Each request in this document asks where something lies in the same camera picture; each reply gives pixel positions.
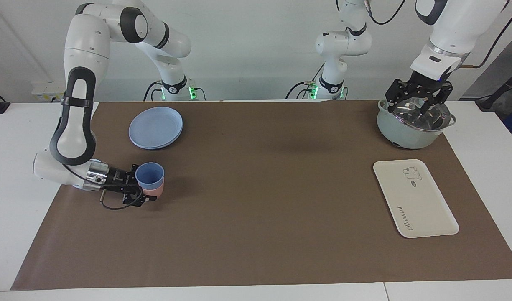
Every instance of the brown paper mat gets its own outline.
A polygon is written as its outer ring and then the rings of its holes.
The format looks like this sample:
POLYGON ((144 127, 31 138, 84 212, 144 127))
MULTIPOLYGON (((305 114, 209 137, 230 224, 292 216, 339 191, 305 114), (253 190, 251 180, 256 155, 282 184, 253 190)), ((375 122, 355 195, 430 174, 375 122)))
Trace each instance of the brown paper mat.
MULTIPOLYGON (((13 289, 234 286, 512 278, 512 252, 442 135, 391 146, 376 103, 102 103, 96 158, 128 169, 156 161, 164 196, 110 212, 99 192, 62 187, 13 289), (141 111, 183 116, 170 147, 131 144, 141 111), (372 166, 418 158, 460 233, 399 235, 372 166)), ((120 195, 105 202, 120 205, 120 195)))

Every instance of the blue cup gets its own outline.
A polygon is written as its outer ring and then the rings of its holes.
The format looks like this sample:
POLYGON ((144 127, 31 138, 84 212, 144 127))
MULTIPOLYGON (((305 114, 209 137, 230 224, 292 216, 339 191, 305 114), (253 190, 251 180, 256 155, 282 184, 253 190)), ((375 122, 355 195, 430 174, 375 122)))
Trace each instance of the blue cup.
POLYGON ((139 186, 145 190, 158 189, 163 184, 164 178, 165 170, 161 165, 154 162, 139 166, 135 172, 135 179, 139 182, 139 186))

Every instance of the power outlet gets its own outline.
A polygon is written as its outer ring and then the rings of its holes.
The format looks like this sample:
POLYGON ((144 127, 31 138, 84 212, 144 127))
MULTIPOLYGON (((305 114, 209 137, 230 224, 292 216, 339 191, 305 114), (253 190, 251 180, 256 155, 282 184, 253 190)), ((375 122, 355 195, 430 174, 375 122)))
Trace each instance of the power outlet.
POLYGON ((35 97, 38 102, 60 102, 61 99, 63 99, 65 90, 66 87, 62 84, 39 84, 34 87, 31 94, 33 94, 33 97, 35 97))

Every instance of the white wall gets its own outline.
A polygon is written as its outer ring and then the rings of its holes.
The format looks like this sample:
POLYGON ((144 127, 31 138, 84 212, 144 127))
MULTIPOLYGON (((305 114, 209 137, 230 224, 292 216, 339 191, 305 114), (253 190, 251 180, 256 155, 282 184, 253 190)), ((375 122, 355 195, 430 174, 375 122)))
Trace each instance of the white wall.
MULTIPOLYGON (((28 81, 64 80, 66 30, 84 0, 0 0, 0 15, 16 33, 17 51, 0 31, 0 91, 11 101, 30 101, 28 81), (25 59, 26 49, 38 61, 25 59)), ((156 15, 187 34, 191 55, 184 69, 208 99, 282 99, 296 82, 311 79, 321 65, 315 39, 325 31, 343 29, 335 2, 308 0, 145 0, 156 15)), ((374 15, 388 18, 400 0, 374 1, 374 15)), ((393 79, 407 80, 411 62, 432 29, 423 24, 408 0, 396 19, 385 26, 371 21, 370 53, 347 58, 349 99, 381 99, 393 79)), ((512 4, 479 41, 468 63, 477 64, 512 14, 512 4)), ((512 40, 512 27, 499 42, 492 61, 512 40)), ((109 72, 96 101, 140 100, 158 72, 145 55, 129 44, 114 44, 109 72)), ((459 70, 451 76, 458 99, 486 69, 459 70)))

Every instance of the stacked cups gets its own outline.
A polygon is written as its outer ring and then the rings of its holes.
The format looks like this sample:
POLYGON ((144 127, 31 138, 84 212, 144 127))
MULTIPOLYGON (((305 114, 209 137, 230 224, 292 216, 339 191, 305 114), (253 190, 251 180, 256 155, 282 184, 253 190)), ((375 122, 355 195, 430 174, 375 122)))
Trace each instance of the stacked cups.
POLYGON ((147 196, 160 197, 165 186, 165 170, 161 165, 148 162, 137 168, 135 178, 147 196))

